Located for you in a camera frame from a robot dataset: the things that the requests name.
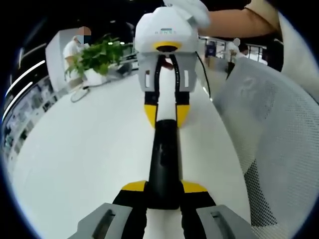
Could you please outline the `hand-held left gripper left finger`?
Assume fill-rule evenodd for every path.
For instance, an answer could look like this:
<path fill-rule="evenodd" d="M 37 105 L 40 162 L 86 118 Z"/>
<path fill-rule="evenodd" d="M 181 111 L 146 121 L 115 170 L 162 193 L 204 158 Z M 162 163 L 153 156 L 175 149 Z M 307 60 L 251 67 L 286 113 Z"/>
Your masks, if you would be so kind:
<path fill-rule="evenodd" d="M 147 225 L 146 181 L 125 185 L 112 203 L 103 203 L 78 222 L 71 239 L 142 239 Z"/>

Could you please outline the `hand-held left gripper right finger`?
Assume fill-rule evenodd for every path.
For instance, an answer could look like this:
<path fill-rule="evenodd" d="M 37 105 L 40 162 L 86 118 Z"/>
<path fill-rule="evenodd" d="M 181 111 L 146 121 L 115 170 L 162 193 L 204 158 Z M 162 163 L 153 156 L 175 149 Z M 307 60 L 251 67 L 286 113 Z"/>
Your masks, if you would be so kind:
<path fill-rule="evenodd" d="M 207 189 L 182 180 L 181 226 L 186 239 L 256 239 L 251 225 L 225 205 L 217 205 Z"/>

